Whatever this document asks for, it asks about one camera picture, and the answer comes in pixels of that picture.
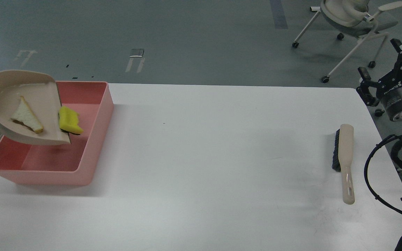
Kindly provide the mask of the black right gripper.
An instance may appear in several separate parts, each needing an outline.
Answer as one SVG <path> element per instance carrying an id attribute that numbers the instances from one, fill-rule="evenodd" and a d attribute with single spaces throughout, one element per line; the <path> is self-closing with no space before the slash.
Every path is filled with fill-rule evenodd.
<path id="1" fill-rule="evenodd" d="M 377 107 L 381 102 L 389 120 L 398 121 L 402 112 L 402 42 L 395 38 L 390 42 L 398 53 L 393 70 L 378 81 L 373 81 L 365 67 L 358 67 L 361 79 L 356 92 L 366 106 Z M 375 96 L 370 88 L 376 90 Z"/>

